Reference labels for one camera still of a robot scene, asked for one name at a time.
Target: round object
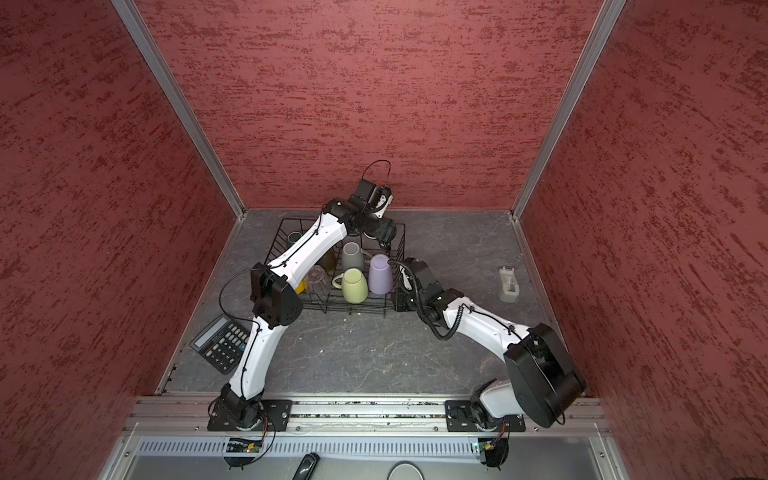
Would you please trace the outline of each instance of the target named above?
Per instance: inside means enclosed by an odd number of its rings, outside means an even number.
[[[291,248],[293,245],[301,239],[301,232],[288,233],[288,240],[286,240],[286,248]]]
[[[345,272],[356,268],[361,272],[366,268],[366,255],[371,256],[360,245],[354,242],[345,243],[341,249],[341,267]]]
[[[387,480],[424,480],[424,475],[411,462],[400,462],[389,471]]]

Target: metal panel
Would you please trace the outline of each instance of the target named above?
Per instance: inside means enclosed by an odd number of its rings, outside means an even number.
[[[136,448],[136,456],[173,456],[173,457],[221,457],[226,453],[229,436],[195,437],[146,435]],[[358,459],[375,458],[434,458],[441,461],[446,459],[464,459],[476,462],[477,453],[472,443],[475,438],[452,436],[445,438],[423,437],[276,437],[270,449],[270,457],[296,457],[309,452],[321,454],[323,457],[338,455],[339,457]],[[258,456],[256,453],[228,453],[226,456],[248,457]]]
[[[112,0],[112,5],[118,11],[120,18],[122,18],[125,27],[128,29],[128,33],[131,34],[131,37],[136,42],[136,46],[139,47],[144,60],[147,61],[157,82],[163,88],[168,101],[170,101],[171,106],[173,106],[176,114],[179,116],[184,128],[187,129],[187,133],[190,135],[195,147],[197,147],[197,151],[200,152],[211,175],[214,176],[216,183],[219,185],[221,193],[226,197],[235,215],[242,217],[245,212],[243,201],[237,195],[232,181],[219,161],[219,157],[205,136],[200,122],[197,121],[197,117],[192,112],[192,107],[187,102],[184,94],[181,93],[181,88],[170,72],[167,63],[163,59],[163,55],[160,53],[160,49],[152,39],[152,35],[141,18],[141,13],[139,13],[132,0]]]
[[[621,9],[624,7],[625,0],[605,0],[597,19],[594,21],[592,32],[587,38],[587,43],[584,44],[584,49],[581,51],[581,56],[576,63],[573,74],[571,74],[571,80],[568,81],[568,86],[565,87],[563,98],[560,100],[558,110],[554,113],[552,123],[549,125],[549,130],[544,137],[544,141],[541,142],[541,149],[539,149],[536,158],[533,161],[531,170],[528,172],[528,176],[525,178],[520,194],[515,200],[515,205],[512,207],[512,216],[519,220],[520,216],[525,209],[525,205],[531,198],[533,190],[536,188],[536,183],[544,172],[544,168],[547,166],[550,155],[554,150],[560,139],[560,134],[563,132],[565,125],[568,122],[571,112],[578,102],[581,91],[584,90],[584,86],[587,84],[589,75],[592,73],[595,63],[597,63],[600,53],[603,51],[605,42],[608,40],[608,36],[611,34],[611,30],[616,23],[616,19],[621,13]]]

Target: clear glass cup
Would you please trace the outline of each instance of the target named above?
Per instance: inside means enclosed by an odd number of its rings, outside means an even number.
[[[331,292],[331,280],[320,265],[314,265],[306,274],[306,288],[310,294],[320,297],[325,302]]]

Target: cup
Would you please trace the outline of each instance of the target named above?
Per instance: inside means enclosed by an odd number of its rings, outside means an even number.
[[[392,278],[392,265],[389,265],[389,257],[383,254],[375,255],[371,259],[371,267],[368,270],[368,288],[376,295],[386,295],[395,286]]]
[[[331,284],[335,288],[340,288],[344,300],[349,303],[362,303],[368,298],[368,282],[363,276],[362,271],[356,268],[350,268],[344,273],[333,277]]]
[[[355,242],[344,244],[341,249],[341,267],[345,272],[351,268],[356,268],[361,272],[366,268],[366,256],[371,254],[360,248]]]
[[[333,249],[331,249],[325,252],[323,256],[320,257],[320,260],[317,260],[316,265],[320,265],[326,273],[333,275],[333,272],[336,271],[336,264],[338,262],[339,260],[336,258],[336,254],[333,252]]]
[[[291,232],[288,233],[288,238],[286,240],[286,250],[293,247],[293,245],[301,240],[302,233],[301,232]]]
[[[304,290],[306,290],[306,281],[301,280],[299,285],[296,286],[296,293],[302,293]]]
[[[304,279],[307,283],[306,290],[320,297],[324,302],[331,293],[331,282],[328,273],[320,266],[315,265],[306,273]]]

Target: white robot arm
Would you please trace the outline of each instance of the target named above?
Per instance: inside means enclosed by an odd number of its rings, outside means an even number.
[[[396,230],[383,213],[391,201],[388,188],[363,179],[349,200],[331,200],[288,251],[269,265],[258,263],[251,269],[253,328],[239,366],[216,401],[215,415],[223,415],[240,430],[261,427],[266,370],[283,332],[302,309],[295,289],[311,266],[348,234],[363,233],[388,247]],[[408,258],[390,263],[402,273],[399,288],[406,305],[438,339],[462,333],[507,364],[510,379],[490,382],[473,404],[472,419],[480,428],[493,428],[504,416],[523,413],[549,427],[586,388],[572,358],[547,326],[531,328],[500,319],[463,293],[444,290],[424,262]],[[441,334],[438,328],[447,332]]]

